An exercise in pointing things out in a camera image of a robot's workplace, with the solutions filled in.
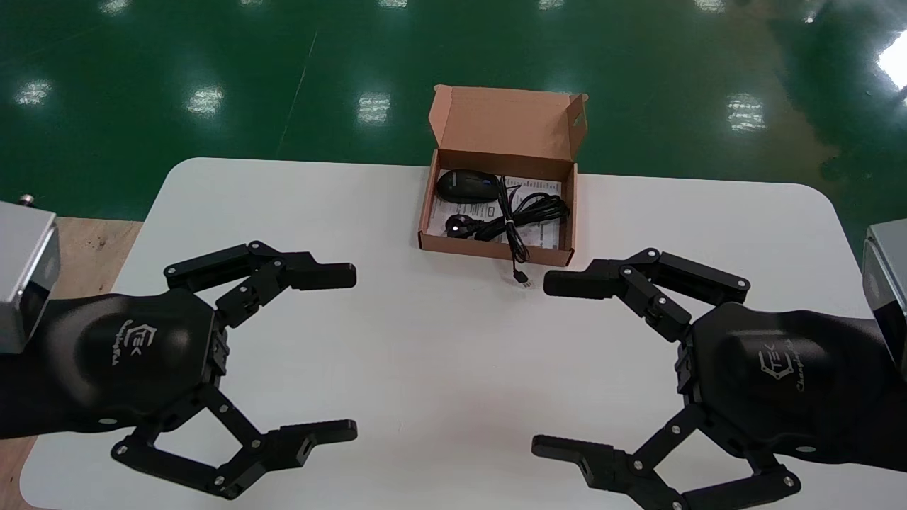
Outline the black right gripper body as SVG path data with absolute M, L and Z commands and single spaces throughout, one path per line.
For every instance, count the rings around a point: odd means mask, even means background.
M 874 320 L 726 303 L 685 345 L 685 400 L 729 455 L 905 470 L 905 380 Z

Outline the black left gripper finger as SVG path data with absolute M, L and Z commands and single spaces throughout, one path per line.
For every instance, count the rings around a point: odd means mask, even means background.
M 237 281 L 215 302 L 222 327 L 238 327 L 286 288 L 333 290 L 357 282 L 353 264 L 318 263 L 309 252 L 277 251 L 260 241 L 186 259 L 165 268 L 163 275 L 171 290 L 191 293 Z
M 240 449 L 220 467 L 160 450 L 155 445 L 159 435 L 184 425 L 202 409 L 210 411 L 240 443 Z M 162 412 L 140 421 L 130 435 L 111 449 L 111 458 L 143 475 L 233 500 L 268 472 L 304 467 L 315 446 L 353 441 L 358 435 L 352 419 L 282 426 L 262 433 L 216 385 L 202 384 Z

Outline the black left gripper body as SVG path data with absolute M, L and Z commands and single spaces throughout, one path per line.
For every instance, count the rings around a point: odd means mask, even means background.
M 51 300 L 19 354 L 2 356 L 1 436 L 170 432 L 226 372 L 227 333 L 187 290 Z

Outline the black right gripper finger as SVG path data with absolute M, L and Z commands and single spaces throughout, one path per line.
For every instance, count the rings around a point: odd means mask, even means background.
M 627 259 L 593 259 L 584 271 L 548 271 L 547 295 L 618 298 L 668 342 L 683 340 L 692 317 L 664 290 L 713 305 L 745 302 L 750 282 L 674 254 L 644 249 Z
M 694 431 L 716 434 L 748 462 L 750 477 L 678 492 L 655 469 Z M 746 443 L 725 420 L 688 404 L 632 453 L 605 443 L 537 435 L 532 454 L 577 465 L 592 489 L 625 494 L 642 509 L 748 509 L 778 502 L 800 492 L 799 478 L 764 446 Z

